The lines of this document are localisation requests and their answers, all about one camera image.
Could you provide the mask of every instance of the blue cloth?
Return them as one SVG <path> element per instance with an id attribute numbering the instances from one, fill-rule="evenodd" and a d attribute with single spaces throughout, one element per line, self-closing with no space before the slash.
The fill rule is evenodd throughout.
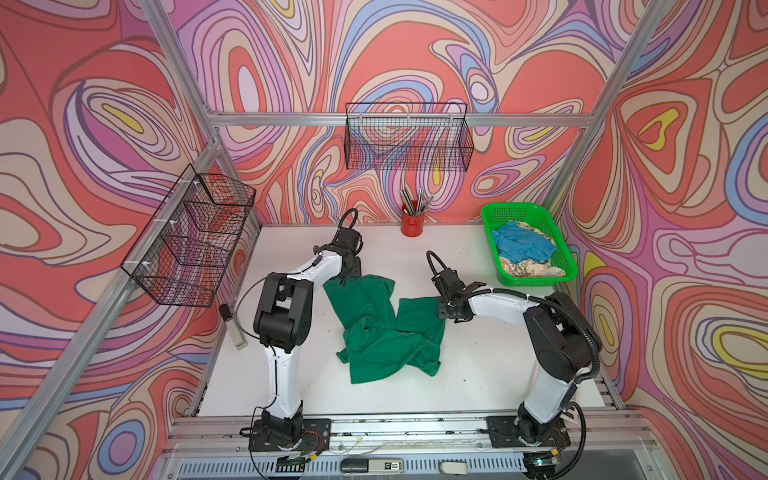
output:
<path id="1" fill-rule="evenodd" d="M 557 249 L 549 240 L 536 232 L 521 228 L 517 222 L 501 225 L 491 230 L 496 242 L 498 255 L 513 262 L 520 263 L 531 259 L 535 262 L 546 262 Z"/>

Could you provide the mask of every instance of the white table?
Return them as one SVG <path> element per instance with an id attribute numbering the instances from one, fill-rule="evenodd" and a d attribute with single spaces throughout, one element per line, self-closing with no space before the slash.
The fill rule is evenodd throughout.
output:
<path id="1" fill-rule="evenodd" d="M 357 226 L 365 243 L 360 253 L 362 274 L 395 280 L 392 305 L 399 299 L 437 296 L 425 252 L 435 251 L 447 266 L 469 284 L 502 286 L 495 275 L 482 225 L 428 225 L 420 237 L 408 238 L 399 227 Z M 243 289 L 270 272 L 291 271 L 308 260 L 314 245 L 333 238 L 335 227 L 265 227 L 245 272 Z M 544 296 L 550 287 L 521 289 Z M 261 293 L 255 287 L 240 308 L 239 319 L 253 331 L 253 317 Z M 538 367 L 523 326 L 476 316 L 471 322 L 445 324 L 440 370 L 430 377 L 404 366 L 377 382 L 353 385 L 349 366 L 336 352 L 344 348 L 343 328 L 321 288 L 315 292 L 312 329 L 301 351 L 300 389 L 304 413 L 467 412 L 516 409 L 525 399 Z M 248 338 L 248 347 L 235 349 L 227 337 L 215 359 L 200 416 L 250 415 L 266 405 L 269 395 L 263 347 Z M 577 391 L 583 407 L 602 407 L 592 380 Z"/>

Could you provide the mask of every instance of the robotic arm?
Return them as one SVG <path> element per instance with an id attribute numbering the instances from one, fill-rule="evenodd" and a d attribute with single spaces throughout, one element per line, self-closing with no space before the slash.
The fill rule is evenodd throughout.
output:
<path id="1" fill-rule="evenodd" d="M 354 214 L 349 227 L 344 220 Z M 353 229 L 357 209 L 344 213 L 331 243 L 314 248 L 314 257 L 296 273 L 273 273 L 264 280 L 253 330 L 259 334 L 270 369 L 272 403 L 261 415 L 266 436 L 292 445 L 302 434 L 303 408 L 298 369 L 301 345 L 310 333 L 315 290 L 333 277 L 360 276 L 362 237 Z"/>
<path id="2" fill-rule="evenodd" d="M 442 271 L 435 269 L 432 258 Z M 525 445 L 539 445 L 568 409 L 577 385 L 599 374 L 600 339 L 564 293 L 542 299 L 515 290 L 482 288 L 484 283 L 466 286 L 456 270 L 446 267 L 434 252 L 427 252 L 427 261 L 432 282 L 440 292 L 441 318 L 459 323 L 475 315 L 492 316 L 528 329 L 541 371 L 531 393 L 518 407 L 514 428 L 506 435 L 517 435 Z"/>

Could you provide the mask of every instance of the white eraser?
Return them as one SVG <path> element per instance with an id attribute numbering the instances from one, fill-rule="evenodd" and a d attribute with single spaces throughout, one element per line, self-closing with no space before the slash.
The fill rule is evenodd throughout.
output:
<path id="1" fill-rule="evenodd" d="M 440 472 L 446 475 L 469 475 L 467 462 L 440 462 Z"/>

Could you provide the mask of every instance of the basket rim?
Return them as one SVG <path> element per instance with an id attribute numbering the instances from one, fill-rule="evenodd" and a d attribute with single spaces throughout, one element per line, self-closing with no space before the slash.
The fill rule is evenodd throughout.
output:
<path id="1" fill-rule="evenodd" d="M 490 210 L 495 210 L 495 208 L 499 205 L 518 205 L 523 206 L 524 208 L 528 210 L 536 210 L 540 214 L 545 214 L 545 222 L 550 224 L 550 227 L 553 227 L 553 235 L 552 239 L 554 240 L 555 246 L 558 248 L 558 250 L 562 250 L 565 262 L 566 262 L 566 268 L 565 270 L 565 276 L 530 276 L 530 277 L 517 277 L 512 276 L 509 273 L 506 273 L 504 269 L 502 268 L 502 262 L 498 258 L 498 248 L 496 247 L 496 243 L 493 241 L 493 235 L 491 233 L 491 225 L 488 221 L 488 215 L 490 214 Z M 555 283 L 560 282 L 570 282 L 578 276 L 578 265 L 576 264 L 576 260 L 574 260 L 573 255 L 571 254 L 571 251 L 568 249 L 568 245 L 565 243 L 565 239 L 563 238 L 563 234 L 560 233 L 560 229 L 558 228 L 558 225 L 555 223 L 554 219 L 552 218 L 552 215 L 549 213 L 549 210 L 542 207 L 539 204 L 532 204 L 527 202 L 494 202 L 491 204 L 483 205 L 483 207 L 480 209 L 480 217 L 482 218 L 483 227 L 485 228 L 486 236 L 488 237 L 488 243 L 491 247 L 491 253 L 493 254 L 493 260 L 494 264 L 496 265 L 497 274 L 502 275 L 505 279 L 510 280 L 515 283 L 519 283 L 520 286 L 551 286 Z"/>

